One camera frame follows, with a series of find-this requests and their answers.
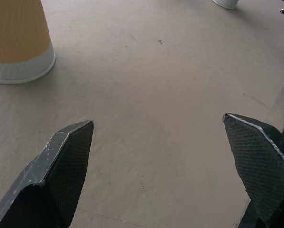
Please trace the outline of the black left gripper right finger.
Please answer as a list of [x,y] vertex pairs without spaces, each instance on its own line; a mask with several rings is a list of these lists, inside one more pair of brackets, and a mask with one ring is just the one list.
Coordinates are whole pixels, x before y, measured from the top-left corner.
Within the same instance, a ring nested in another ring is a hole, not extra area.
[[284,136],[253,118],[223,116],[237,173],[250,203],[240,222],[248,228],[284,228]]

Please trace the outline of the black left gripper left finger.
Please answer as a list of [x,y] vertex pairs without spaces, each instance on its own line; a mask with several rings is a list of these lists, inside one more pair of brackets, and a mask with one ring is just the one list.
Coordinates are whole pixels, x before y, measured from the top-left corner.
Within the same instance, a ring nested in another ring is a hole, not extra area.
[[0,228],[69,228],[85,182],[91,120],[57,131],[0,201]]

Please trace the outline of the white ribbed paper cup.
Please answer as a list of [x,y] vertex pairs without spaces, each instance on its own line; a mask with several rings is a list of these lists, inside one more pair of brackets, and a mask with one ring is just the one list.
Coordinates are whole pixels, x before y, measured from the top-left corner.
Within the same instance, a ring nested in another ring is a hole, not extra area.
[[239,0],[211,0],[216,5],[228,9],[228,10],[235,10]]

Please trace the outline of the yellow ribbed paper cup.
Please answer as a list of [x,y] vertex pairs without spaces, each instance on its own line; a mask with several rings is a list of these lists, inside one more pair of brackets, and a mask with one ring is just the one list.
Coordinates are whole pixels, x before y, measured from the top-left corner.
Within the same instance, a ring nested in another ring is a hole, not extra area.
[[55,61],[41,0],[0,0],[0,84],[36,80]]

